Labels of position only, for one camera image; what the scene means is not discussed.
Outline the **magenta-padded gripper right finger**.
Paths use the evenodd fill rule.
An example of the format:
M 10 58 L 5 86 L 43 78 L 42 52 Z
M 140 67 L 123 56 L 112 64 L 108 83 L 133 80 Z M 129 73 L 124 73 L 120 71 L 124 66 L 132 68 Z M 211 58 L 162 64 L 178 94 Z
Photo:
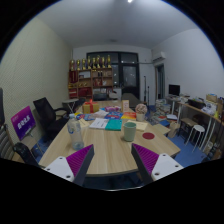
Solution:
M 145 185 L 182 169 L 182 166 L 168 154 L 158 155 L 135 143 L 131 146 L 131 153 Z

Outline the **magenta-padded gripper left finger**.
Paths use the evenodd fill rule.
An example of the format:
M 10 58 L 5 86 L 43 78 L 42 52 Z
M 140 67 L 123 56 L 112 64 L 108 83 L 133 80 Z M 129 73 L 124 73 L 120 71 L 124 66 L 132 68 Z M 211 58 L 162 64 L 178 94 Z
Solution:
M 68 157 L 59 156 L 45 171 L 82 186 L 93 156 L 94 145 L 91 144 Z

